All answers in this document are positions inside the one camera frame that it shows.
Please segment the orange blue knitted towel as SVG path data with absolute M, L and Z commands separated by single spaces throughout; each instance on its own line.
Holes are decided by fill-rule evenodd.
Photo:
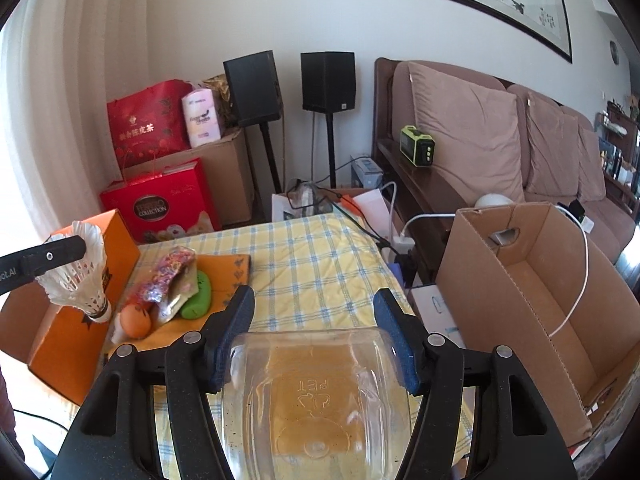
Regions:
M 203 328 L 207 319 L 214 313 L 223 311 L 232 295 L 240 285 L 247 285 L 250 277 L 250 256 L 206 256 L 198 255 L 196 258 L 198 270 L 207 274 L 212 284 L 212 302 L 209 311 L 202 318 L 196 320 L 186 320 L 180 315 L 176 315 L 171 321 L 162 325 L 154 325 L 154 313 L 156 306 L 149 308 L 146 312 L 152 321 L 150 332 L 141 339 L 129 338 L 120 326 L 120 311 L 126 307 L 125 304 L 116 314 L 113 323 L 113 333 L 110 343 L 106 346 L 105 353 L 112 356 L 121 344 L 133 344 L 139 351 L 153 350 L 167 347 L 176 339 L 191 330 Z

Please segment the orange fresh fruit cardboard box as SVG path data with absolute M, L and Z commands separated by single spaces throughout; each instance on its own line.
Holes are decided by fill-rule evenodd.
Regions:
M 116 307 L 140 250 L 116 210 L 87 221 L 103 233 L 106 267 L 102 284 Z M 40 285 L 24 285 L 9 294 L 1 308 L 1 350 L 27 365 L 48 387 L 77 405 L 90 391 L 103 362 L 110 323 L 96 323 L 81 310 L 50 304 Z

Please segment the right black speaker on stand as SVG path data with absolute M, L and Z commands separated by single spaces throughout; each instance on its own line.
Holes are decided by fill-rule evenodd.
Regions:
M 356 105 L 357 77 L 354 52 L 303 52 L 302 71 L 303 109 L 322 114 L 326 118 L 328 139 L 329 180 L 336 185 L 334 115 L 353 110 Z

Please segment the black speaker on stand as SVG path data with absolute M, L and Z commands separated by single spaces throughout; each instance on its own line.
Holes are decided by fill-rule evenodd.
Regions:
M 356 105 L 357 77 L 354 52 L 303 52 L 302 71 L 303 109 L 322 114 L 326 118 L 328 139 L 329 180 L 336 185 L 334 115 L 353 110 Z
M 282 118 L 283 104 L 273 50 L 224 61 L 232 110 L 240 127 L 258 125 L 262 134 L 274 192 L 282 192 L 269 124 Z

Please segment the white sheer curtain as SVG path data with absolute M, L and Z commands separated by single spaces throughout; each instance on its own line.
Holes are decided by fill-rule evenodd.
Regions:
M 20 0 L 1 29 L 1 243 L 96 214 L 119 179 L 106 106 L 151 83 L 148 0 Z

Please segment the pink white tissue pack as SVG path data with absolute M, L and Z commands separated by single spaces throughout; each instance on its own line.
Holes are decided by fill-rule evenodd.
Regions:
M 213 91 L 199 88 L 181 100 L 191 148 L 198 148 L 221 139 Z

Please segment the left black speaker on stand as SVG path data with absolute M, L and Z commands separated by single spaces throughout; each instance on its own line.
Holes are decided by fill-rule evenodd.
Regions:
M 258 125 L 262 134 L 274 192 L 282 192 L 269 124 L 282 118 L 283 104 L 273 50 L 224 61 L 232 110 L 240 127 Z

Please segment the clear plastic bottle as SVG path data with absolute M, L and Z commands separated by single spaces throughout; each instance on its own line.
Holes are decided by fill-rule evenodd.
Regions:
M 375 327 L 236 337 L 221 403 L 237 479 L 391 479 L 411 434 L 396 351 Z

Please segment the red chocolate collection gift box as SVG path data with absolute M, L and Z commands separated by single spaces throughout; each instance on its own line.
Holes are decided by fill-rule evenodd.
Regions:
M 100 193 L 140 244 L 176 240 L 221 229 L 204 166 L 197 159 L 112 183 Z

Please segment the bag of coloured rubber bands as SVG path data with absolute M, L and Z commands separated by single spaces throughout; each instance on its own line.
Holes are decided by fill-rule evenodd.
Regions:
M 177 276 L 194 263 L 195 252 L 183 246 L 172 248 L 163 255 L 144 278 L 134 285 L 126 299 L 126 304 L 144 307 L 148 304 L 160 304 L 168 295 L 170 286 Z

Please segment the brown cardboard box by wall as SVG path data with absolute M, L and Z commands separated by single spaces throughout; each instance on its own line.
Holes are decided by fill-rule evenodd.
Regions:
M 166 155 L 122 170 L 126 179 L 178 166 L 199 158 L 223 226 L 249 222 L 253 217 L 255 185 L 250 169 L 246 134 L 231 128 L 218 141 Z

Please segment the large open brown cardboard box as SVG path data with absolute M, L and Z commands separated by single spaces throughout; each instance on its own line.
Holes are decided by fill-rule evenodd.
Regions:
M 512 348 L 567 445 L 592 435 L 639 368 L 638 301 L 548 203 L 458 210 L 436 285 L 468 348 Z

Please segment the red tea gift bag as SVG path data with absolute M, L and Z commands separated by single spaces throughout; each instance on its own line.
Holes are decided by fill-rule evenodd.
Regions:
M 106 104 L 120 169 L 190 148 L 182 99 L 192 84 L 171 79 Z

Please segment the orange ping pong ball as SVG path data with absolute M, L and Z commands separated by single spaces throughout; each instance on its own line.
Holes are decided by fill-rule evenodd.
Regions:
M 129 338 L 144 338 L 151 330 L 152 321 L 145 308 L 136 304 L 127 304 L 120 311 L 120 326 Z

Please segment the white feather shuttlecock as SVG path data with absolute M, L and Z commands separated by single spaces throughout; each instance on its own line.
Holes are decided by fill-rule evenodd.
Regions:
M 92 223 L 74 221 L 68 234 L 52 235 L 51 243 L 72 237 L 85 243 L 85 255 L 47 271 L 36 281 L 52 304 L 79 309 L 92 322 L 106 323 L 111 319 L 113 309 L 103 285 L 106 251 L 102 231 Z

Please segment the green plastic egg shaker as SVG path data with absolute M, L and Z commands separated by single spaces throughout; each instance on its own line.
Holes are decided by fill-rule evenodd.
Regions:
M 212 302 L 212 284 L 207 274 L 198 270 L 198 291 L 186 300 L 179 315 L 186 320 L 202 318 L 209 311 Z

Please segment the yellow blue checked bedspread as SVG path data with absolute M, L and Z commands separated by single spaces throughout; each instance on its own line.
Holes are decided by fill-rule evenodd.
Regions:
M 371 326 L 372 301 L 390 289 L 411 306 L 374 240 L 341 214 L 246 226 L 187 237 L 198 255 L 246 255 L 255 293 L 254 332 Z

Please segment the brown wooden sofa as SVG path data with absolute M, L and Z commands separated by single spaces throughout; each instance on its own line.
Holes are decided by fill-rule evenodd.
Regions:
M 431 167 L 401 154 L 406 125 L 434 138 Z M 372 148 L 398 185 L 395 207 L 416 241 L 421 275 L 437 273 L 450 214 L 487 194 L 581 206 L 590 240 L 623 274 L 636 270 L 637 222 L 613 193 L 599 136 L 583 114 L 540 92 L 457 65 L 378 58 Z

